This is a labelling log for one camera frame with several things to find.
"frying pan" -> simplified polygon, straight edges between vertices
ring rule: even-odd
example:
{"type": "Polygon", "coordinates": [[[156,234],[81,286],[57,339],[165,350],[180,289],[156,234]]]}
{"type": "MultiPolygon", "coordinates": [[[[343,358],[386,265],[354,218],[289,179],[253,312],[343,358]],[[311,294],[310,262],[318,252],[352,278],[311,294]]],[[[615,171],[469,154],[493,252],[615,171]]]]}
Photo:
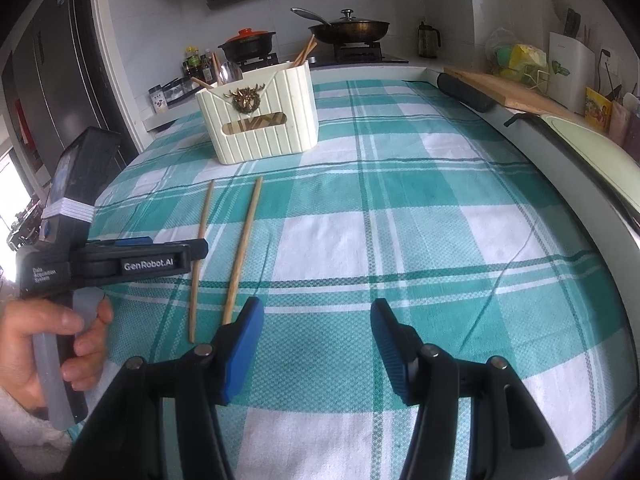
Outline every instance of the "frying pan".
{"type": "Polygon", "coordinates": [[[320,22],[321,25],[309,27],[309,30],[318,38],[318,41],[328,44],[373,43],[384,38],[389,29],[388,22],[364,20],[352,16],[351,9],[341,10],[344,16],[334,22],[328,22],[310,10],[293,7],[291,11],[302,18],[320,22]]]}

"yellow box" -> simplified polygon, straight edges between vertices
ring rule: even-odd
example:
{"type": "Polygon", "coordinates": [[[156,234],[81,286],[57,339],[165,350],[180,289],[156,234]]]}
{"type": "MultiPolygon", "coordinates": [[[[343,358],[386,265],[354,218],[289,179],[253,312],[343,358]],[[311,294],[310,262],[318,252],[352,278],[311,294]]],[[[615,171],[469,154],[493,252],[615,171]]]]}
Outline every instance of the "yellow box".
{"type": "Polygon", "coordinates": [[[607,133],[611,118],[612,103],[603,95],[587,87],[584,102],[584,118],[598,132],[607,133]]]}

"white storage box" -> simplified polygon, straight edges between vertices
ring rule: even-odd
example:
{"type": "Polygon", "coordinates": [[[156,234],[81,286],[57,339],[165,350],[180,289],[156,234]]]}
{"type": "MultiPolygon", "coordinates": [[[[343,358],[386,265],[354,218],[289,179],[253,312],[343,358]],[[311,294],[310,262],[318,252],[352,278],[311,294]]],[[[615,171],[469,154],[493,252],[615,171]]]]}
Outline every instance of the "white storage box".
{"type": "Polygon", "coordinates": [[[197,92],[222,164],[301,153],[318,143],[309,65],[292,65],[259,68],[245,73],[240,81],[197,92]],[[252,105],[258,107],[245,113],[252,105]]]}

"finger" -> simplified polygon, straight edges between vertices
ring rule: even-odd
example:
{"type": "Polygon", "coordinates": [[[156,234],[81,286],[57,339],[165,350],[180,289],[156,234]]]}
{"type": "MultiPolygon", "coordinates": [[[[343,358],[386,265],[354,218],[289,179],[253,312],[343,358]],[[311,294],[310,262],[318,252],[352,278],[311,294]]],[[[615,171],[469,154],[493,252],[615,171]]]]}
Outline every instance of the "finger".
{"type": "Polygon", "coordinates": [[[106,296],[98,303],[98,318],[107,325],[113,321],[113,307],[106,296]]]}
{"type": "Polygon", "coordinates": [[[96,319],[90,330],[76,337],[74,351],[78,357],[105,351],[106,339],[107,326],[100,319],[96,319]]]}
{"type": "Polygon", "coordinates": [[[15,300],[6,305],[3,336],[22,337],[48,332],[72,335],[84,322],[73,310],[49,300],[15,300]]]}
{"type": "Polygon", "coordinates": [[[74,357],[65,361],[62,366],[62,377],[65,381],[81,381],[97,374],[104,365],[107,352],[96,352],[82,357],[74,357]]]}
{"type": "Polygon", "coordinates": [[[84,392],[85,390],[92,390],[100,382],[100,376],[101,375],[102,375],[102,370],[100,370],[100,373],[95,374],[95,375],[89,377],[88,379],[83,379],[81,381],[73,381],[71,383],[71,387],[76,392],[84,392]]]}

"window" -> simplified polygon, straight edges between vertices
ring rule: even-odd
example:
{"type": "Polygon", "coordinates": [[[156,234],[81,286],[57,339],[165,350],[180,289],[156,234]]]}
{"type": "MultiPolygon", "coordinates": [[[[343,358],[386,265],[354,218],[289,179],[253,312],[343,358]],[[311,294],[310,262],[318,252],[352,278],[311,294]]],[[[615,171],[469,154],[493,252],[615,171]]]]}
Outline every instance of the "window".
{"type": "Polygon", "coordinates": [[[29,194],[9,155],[0,158],[0,266],[4,276],[15,281],[15,253],[6,239],[11,232],[15,216],[29,204],[29,194]]]}

